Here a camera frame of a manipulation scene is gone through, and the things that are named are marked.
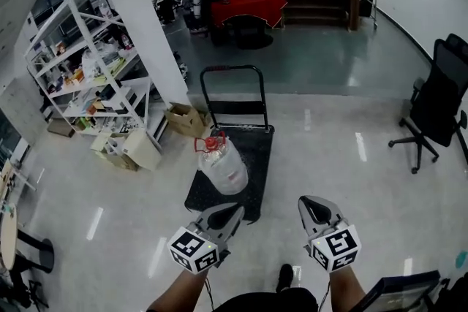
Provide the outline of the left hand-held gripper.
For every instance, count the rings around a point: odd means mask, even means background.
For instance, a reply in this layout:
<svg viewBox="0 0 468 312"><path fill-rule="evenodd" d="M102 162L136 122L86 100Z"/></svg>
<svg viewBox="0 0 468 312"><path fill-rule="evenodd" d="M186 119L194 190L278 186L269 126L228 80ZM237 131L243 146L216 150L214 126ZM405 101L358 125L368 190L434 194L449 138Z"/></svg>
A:
<svg viewBox="0 0 468 312"><path fill-rule="evenodd" d="M219 267L230 254L227 240L244 218L244 206L224 203L204 210L196 221L181 227L167 248L175 263L190 273L203 273Z"/></svg>

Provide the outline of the clear water jug red handle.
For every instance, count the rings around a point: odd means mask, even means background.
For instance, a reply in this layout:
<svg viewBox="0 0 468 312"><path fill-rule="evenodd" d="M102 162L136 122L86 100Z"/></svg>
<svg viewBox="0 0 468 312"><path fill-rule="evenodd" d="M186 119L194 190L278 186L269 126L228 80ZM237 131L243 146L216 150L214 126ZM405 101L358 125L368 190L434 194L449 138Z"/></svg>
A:
<svg viewBox="0 0 468 312"><path fill-rule="evenodd" d="M223 131L217 136L194 139L198 169L223 195L243 191L249 182L248 171L240 153Z"/></svg>

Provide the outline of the black platform trolley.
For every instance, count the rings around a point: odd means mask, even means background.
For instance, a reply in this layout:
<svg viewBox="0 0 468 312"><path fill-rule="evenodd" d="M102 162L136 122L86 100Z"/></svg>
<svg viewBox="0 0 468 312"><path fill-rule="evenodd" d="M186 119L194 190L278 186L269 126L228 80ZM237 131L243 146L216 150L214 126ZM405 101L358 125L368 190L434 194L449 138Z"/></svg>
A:
<svg viewBox="0 0 468 312"><path fill-rule="evenodd" d="M209 99L205 86L205 74L208 72L234 71L251 69L257 73L260 99L249 101L214 101ZM184 206L189 211L201 212L206 208L222 203L241 203L245 208L244 221L253 224L260 219L261 206L268 175L268 166L275 128L269 124L265 99L264 78L254 65L209 66L200 73L202 88L208 112L213 120L212 135L224 132L238 149L246 165L249 181L246 188L234 195L224 196L218 192L203 172L195 173ZM216 115L262 115L263 124L220 123Z"/></svg>

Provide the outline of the person's right forearm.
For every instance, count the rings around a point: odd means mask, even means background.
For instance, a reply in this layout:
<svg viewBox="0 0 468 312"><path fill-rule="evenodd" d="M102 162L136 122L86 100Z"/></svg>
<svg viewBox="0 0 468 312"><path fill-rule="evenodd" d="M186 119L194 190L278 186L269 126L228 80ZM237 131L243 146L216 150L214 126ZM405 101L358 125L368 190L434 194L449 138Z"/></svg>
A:
<svg viewBox="0 0 468 312"><path fill-rule="evenodd" d="M333 312L349 312L366 296L351 266L336 270L329 276Z"/></svg>

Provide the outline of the person's left forearm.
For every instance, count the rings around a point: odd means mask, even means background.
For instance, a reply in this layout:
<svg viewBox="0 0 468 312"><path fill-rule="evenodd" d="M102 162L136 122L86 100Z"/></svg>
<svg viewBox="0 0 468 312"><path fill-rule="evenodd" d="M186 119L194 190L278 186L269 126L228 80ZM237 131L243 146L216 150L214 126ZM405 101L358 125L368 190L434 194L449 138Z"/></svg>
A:
<svg viewBox="0 0 468 312"><path fill-rule="evenodd" d="M208 270L196 275L183 270L170 287L149 305L146 312L193 312L207 276Z"/></svg>

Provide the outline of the person's right black shoe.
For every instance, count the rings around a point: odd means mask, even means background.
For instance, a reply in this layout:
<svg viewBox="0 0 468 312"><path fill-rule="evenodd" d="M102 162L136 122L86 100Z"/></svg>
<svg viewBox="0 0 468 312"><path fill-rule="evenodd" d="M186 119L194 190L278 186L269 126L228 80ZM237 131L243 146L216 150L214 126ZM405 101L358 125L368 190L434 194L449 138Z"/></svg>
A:
<svg viewBox="0 0 468 312"><path fill-rule="evenodd" d="M289 289L294 279L293 267L290 264L283 264L279 271L276 293Z"/></svg>

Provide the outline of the person's black clothing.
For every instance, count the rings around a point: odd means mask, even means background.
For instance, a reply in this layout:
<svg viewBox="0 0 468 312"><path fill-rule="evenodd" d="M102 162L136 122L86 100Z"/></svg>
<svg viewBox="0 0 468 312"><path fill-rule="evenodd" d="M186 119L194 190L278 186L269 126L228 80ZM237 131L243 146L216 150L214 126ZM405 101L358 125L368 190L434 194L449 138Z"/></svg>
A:
<svg viewBox="0 0 468 312"><path fill-rule="evenodd" d="M221 304L214 312L318 312L318 308L309 290L293 287L279 293L241 294Z"/></svg>

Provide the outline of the white plastic bin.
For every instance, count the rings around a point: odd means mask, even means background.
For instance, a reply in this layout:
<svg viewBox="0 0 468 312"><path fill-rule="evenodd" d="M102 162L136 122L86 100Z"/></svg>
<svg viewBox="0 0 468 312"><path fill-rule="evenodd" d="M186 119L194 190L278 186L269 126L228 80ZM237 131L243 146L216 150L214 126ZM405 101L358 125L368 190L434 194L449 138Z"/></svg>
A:
<svg viewBox="0 0 468 312"><path fill-rule="evenodd" d="M123 143L123 153L139 167L154 172L162 159L146 131L134 129Z"/></svg>

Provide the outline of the open brown cardboard box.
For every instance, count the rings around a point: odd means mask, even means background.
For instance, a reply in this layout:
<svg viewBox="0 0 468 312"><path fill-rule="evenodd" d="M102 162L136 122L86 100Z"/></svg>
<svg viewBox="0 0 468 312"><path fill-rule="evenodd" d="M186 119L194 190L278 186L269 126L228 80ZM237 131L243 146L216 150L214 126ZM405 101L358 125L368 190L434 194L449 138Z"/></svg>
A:
<svg viewBox="0 0 468 312"><path fill-rule="evenodd" d="M168 126L179 134L188 137L202 137L205 125L199 112L186 104L172 103L165 111Z"/></svg>

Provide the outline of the black flat tablet case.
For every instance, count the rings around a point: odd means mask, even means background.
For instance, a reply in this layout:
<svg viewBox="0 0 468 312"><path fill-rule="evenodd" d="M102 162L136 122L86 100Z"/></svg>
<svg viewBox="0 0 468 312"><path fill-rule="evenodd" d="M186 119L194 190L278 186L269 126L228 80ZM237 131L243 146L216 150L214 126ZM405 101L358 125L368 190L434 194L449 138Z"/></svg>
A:
<svg viewBox="0 0 468 312"><path fill-rule="evenodd" d="M437 270L384 277L349 312L409 312L439 284Z"/></svg>

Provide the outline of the brown wooden platform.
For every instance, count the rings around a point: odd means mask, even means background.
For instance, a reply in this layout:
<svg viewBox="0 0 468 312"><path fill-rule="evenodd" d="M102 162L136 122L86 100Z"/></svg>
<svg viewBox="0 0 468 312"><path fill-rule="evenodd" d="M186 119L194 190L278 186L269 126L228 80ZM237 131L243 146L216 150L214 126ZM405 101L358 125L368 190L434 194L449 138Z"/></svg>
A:
<svg viewBox="0 0 468 312"><path fill-rule="evenodd" d="M72 126L70 126L64 119L59 118L52 118L50 120L47 131L67 138L71 138L75 133Z"/></svg>

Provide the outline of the white metal shelving rack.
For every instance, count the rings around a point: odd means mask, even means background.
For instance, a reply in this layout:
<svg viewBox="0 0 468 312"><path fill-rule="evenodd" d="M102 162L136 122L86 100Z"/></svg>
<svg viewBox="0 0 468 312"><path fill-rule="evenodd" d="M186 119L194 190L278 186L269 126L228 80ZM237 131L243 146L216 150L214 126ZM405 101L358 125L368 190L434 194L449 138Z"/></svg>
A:
<svg viewBox="0 0 468 312"><path fill-rule="evenodd" d="M166 105L107 0L61 0L26 48L54 110L83 135L145 131L159 147Z"/></svg>

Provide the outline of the round wooden table black base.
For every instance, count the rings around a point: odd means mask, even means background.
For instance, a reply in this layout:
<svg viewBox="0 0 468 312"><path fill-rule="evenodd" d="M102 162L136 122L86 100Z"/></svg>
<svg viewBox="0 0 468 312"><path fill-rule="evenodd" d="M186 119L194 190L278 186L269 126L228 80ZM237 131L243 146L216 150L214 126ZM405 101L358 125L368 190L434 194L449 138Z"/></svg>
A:
<svg viewBox="0 0 468 312"><path fill-rule="evenodd" d="M8 271L12 271L15 264L18 263L18 267L23 267L26 270L35 268L47 274L52 273L55 264L55 251L52 242L48 238L36 239L19 228L16 205L5 205L3 209L0 222L0 256L4 267ZM39 261L33 262L21 256L17 251L18 241L37 249Z"/></svg>

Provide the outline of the grey locker cabinet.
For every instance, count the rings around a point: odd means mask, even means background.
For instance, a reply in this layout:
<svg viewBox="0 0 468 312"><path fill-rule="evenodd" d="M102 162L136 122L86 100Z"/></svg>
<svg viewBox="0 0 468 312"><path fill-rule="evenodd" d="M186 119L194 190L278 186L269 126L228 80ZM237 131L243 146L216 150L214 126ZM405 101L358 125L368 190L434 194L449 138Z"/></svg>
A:
<svg viewBox="0 0 468 312"><path fill-rule="evenodd" d="M29 145L34 145L46 128L39 107L17 78L0 93L0 110Z"/></svg>

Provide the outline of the black bin on metal frame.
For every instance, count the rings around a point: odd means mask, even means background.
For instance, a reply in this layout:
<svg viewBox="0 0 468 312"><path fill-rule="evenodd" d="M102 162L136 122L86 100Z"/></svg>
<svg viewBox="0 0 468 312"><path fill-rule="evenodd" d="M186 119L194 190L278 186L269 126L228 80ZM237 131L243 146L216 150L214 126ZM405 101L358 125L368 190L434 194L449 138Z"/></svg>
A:
<svg viewBox="0 0 468 312"><path fill-rule="evenodd" d="M377 30L377 0L359 0L359 16L371 18L374 30Z"/></svg>

